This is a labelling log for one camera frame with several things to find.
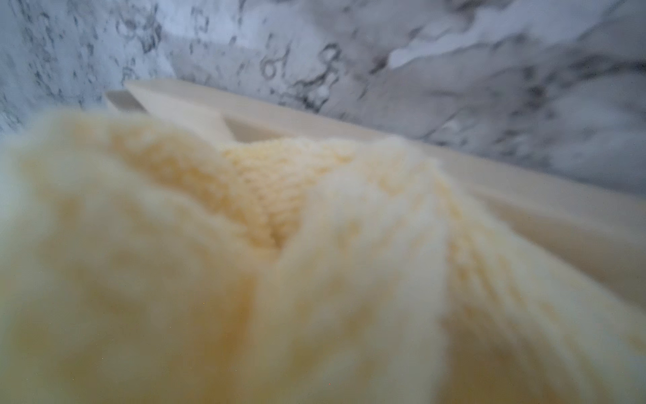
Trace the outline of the yellow microfibre cloth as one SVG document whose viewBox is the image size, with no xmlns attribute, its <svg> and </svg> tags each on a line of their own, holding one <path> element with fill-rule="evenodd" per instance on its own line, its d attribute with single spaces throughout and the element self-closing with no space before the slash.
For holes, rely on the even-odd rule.
<svg viewBox="0 0 646 404">
<path fill-rule="evenodd" d="M 642 403 L 645 315 L 403 141 L 1 142 L 4 403 Z"/>
</svg>

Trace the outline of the light wood picture frame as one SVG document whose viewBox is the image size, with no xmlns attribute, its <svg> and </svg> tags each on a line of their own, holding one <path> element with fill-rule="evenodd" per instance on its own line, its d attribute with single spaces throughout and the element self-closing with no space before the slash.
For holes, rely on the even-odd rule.
<svg viewBox="0 0 646 404">
<path fill-rule="evenodd" d="M 209 141 L 281 137 L 377 141 L 384 133 L 174 79 L 129 81 L 109 91 L 112 109 L 143 112 Z M 629 195 L 476 158 L 418 148 L 524 237 L 627 301 L 645 303 L 645 202 Z"/>
</svg>

